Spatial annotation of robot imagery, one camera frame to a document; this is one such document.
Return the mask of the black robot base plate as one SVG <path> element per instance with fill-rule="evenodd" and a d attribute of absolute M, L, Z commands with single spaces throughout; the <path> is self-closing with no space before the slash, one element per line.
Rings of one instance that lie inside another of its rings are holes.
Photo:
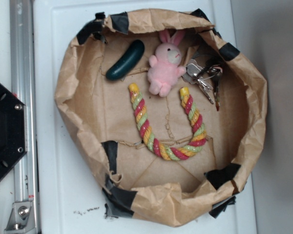
<path fill-rule="evenodd" d="M 25 153 L 24 104 L 0 83 L 0 182 Z"/>

